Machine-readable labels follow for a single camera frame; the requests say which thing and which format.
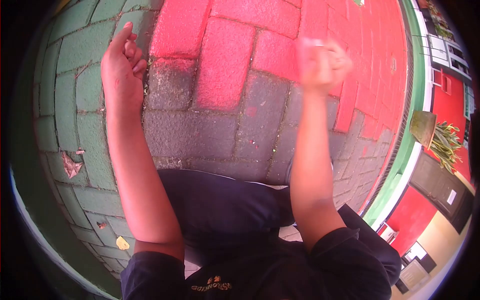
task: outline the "sidewalk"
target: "sidewalk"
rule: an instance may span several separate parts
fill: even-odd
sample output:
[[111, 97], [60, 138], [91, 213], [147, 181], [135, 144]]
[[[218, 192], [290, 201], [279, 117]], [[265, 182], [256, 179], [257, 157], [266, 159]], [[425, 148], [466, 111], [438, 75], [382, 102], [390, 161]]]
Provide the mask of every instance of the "sidewalk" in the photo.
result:
[[[126, 266], [134, 239], [108, 155], [99, 62], [127, 21], [152, 62], [143, 119], [157, 167], [271, 184], [285, 183], [300, 117], [294, 41], [337, 40], [354, 71], [328, 99], [334, 201], [358, 210], [403, 109], [407, 55], [398, 2], [162, 2], [73, 0], [45, 31], [36, 64], [34, 117], [44, 169], [73, 231], [112, 275]], [[75, 154], [79, 147], [85, 153]], [[72, 179], [62, 151], [84, 163]], [[130, 249], [118, 249], [118, 236]]]

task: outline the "hand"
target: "hand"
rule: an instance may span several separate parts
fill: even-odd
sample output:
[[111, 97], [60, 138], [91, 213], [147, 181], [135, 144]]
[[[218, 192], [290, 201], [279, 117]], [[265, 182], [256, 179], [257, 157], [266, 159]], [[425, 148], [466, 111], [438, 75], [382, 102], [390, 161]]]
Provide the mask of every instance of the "hand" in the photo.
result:
[[310, 48], [309, 63], [301, 75], [305, 93], [327, 96], [352, 68], [352, 61], [340, 46], [329, 40], [324, 46]]
[[134, 40], [133, 23], [127, 22], [113, 38], [101, 63], [108, 119], [140, 116], [144, 98], [143, 73], [147, 62]]

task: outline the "brown leaf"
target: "brown leaf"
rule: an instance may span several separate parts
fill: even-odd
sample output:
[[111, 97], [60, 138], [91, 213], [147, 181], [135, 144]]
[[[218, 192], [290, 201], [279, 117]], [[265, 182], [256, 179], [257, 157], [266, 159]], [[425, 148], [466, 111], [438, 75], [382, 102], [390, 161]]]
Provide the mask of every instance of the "brown leaf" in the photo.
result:
[[61, 158], [63, 160], [63, 168], [69, 179], [78, 174], [83, 163], [74, 162], [65, 152], [62, 152]]

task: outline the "red wall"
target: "red wall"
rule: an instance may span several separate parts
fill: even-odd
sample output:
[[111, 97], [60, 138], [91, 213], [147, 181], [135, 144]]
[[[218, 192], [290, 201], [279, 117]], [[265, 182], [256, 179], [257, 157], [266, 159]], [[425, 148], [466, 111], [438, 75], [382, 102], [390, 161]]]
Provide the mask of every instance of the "red wall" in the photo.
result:
[[[459, 142], [463, 143], [466, 121], [466, 118], [463, 116], [463, 83], [452, 76], [446, 74], [444, 74], [444, 76], [452, 80], [452, 95], [448, 95], [442, 91], [441, 87], [435, 85], [433, 113], [437, 115], [437, 122], [447, 121], [448, 124], [453, 123], [453, 126], [458, 127], [460, 131], [456, 134], [460, 138]], [[435, 72], [435, 82], [441, 82], [440, 74], [438, 72]], [[437, 159], [432, 151], [428, 151], [427, 153]], [[463, 162], [457, 161], [457, 163], [454, 164], [454, 168], [456, 168], [458, 172], [462, 173], [462, 175], [465, 176], [468, 181], [470, 181], [468, 151], [465, 148], [461, 148], [458, 150], [457, 155], [462, 159]]]
[[387, 224], [398, 235], [392, 247], [404, 255], [427, 228], [437, 209], [417, 190], [408, 187]]

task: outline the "drainage grate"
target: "drainage grate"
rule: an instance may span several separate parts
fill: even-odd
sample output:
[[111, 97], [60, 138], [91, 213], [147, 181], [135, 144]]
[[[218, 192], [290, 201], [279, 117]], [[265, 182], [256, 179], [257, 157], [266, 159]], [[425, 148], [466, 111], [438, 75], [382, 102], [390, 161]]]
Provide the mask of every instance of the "drainage grate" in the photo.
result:
[[375, 199], [380, 192], [380, 189], [383, 187], [385, 180], [387, 179], [390, 170], [392, 169], [393, 162], [395, 161], [396, 155], [400, 148], [400, 144], [402, 143], [402, 138], [405, 133], [405, 129], [407, 128], [407, 119], [408, 113], [410, 111], [410, 103], [412, 100], [412, 89], [413, 89], [413, 45], [412, 45], [412, 37], [410, 33], [410, 26], [408, 24], [407, 14], [405, 13], [405, 7], [401, 0], [399, 0], [400, 8], [402, 9], [402, 16], [403, 16], [403, 23], [405, 25], [406, 37], [407, 37], [407, 51], [408, 51], [408, 64], [407, 64], [407, 90], [405, 92], [405, 104], [403, 107], [403, 116], [402, 116], [402, 123], [400, 124], [400, 128], [398, 128], [397, 138], [395, 144], [393, 146], [392, 151], [390, 152], [390, 158], [388, 163], [385, 167], [383, 174], [380, 177], [380, 180], [377, 183], [375, 191], [371, 195], [370, 199], [367, 201], [365, 208], [361, 212], [360, 216], [364, 217], [365, 214], [368, 212], [372, 204], [375, 202]]

